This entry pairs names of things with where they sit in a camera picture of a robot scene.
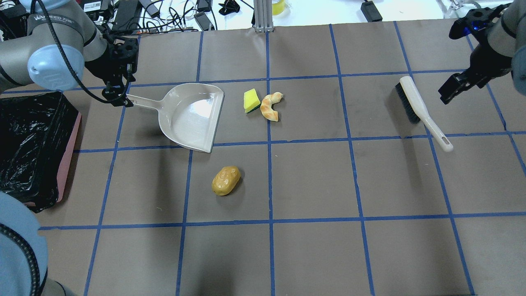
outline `dustpan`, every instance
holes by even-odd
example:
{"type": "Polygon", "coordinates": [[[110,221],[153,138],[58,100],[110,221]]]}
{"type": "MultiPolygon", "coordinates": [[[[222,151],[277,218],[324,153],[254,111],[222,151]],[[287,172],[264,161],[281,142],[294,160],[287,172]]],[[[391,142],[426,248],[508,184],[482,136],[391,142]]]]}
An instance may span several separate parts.
{"type": "Polygon", "coordinates": [[[210,153],[225,93],[214,85],[185,83],[162,100],[127,95],[134,105],[155,109],[163,134],[180,146],[210,153]]]}

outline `potato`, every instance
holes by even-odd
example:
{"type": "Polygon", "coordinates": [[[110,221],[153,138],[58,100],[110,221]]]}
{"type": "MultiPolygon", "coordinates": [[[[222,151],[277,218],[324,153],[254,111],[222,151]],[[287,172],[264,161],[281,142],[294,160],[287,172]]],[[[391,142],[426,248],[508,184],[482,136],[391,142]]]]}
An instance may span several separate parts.
{"type": "Polygon", "coordinates": [[[212,191],[219,195],[227,195],[234,189],[241,178],[241,173],[236,166],[223,167],[212,180],[212,191]]]}

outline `black trash bag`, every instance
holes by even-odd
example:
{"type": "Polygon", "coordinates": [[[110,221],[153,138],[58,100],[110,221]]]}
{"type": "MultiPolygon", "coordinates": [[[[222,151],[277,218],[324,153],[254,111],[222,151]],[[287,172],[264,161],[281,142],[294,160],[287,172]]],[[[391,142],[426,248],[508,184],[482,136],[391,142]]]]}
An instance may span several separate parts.
{"type": "Polygon", "coordinates": [[[60,92],[0,99],[0,191],[35,213],[53,206],[77,116],[60,92]]]}

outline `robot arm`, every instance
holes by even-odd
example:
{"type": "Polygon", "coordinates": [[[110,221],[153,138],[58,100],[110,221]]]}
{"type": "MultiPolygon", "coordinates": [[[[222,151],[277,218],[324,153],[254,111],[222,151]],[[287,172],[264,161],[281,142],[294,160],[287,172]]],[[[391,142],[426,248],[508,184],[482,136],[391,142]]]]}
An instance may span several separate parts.
{"type": "Polygon", "coordinates": [[[526,95],[526,0],[494,9],[472,9],[455,21],[449,37],[473,34],[479,42],[470,66],[455,73],[438,90],[444,104],[474,85],[484,87],[490,80],[512,71],[515,88],[526,95]]]}
{"type": "MultiPolygon", "coordinates": [[[[28,12],[31,0],[21,0],[28,12]]],[[[66,91],[77,81],[66,66],[49,29],[49,20],[71,68],[81,80],[84,66],[101,78],[103,96],[114,106],[132,106],[126,98],[124,76],[134,81],[137,71],[136,40],[103,35],[74,0],[43,0],[49,18],[38,4],[27,21],[28,36],[0,43],[0,93],[10,88],[37,83],[49,90],[66,91]]]]}

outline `sponge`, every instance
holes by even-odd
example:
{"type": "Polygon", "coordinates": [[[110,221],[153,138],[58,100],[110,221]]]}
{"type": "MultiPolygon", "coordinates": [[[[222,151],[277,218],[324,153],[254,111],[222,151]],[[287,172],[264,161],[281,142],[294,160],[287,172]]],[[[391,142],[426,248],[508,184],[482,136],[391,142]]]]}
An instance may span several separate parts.
{"type": "Polygon", "coordinates": [[[261,105],[261,102],[259,101],[258,94],[254,88],[245,92],[245,95],[243,96],[243,107],[245,108],[245,113],[254,111],[259,105],[261,105]]]}

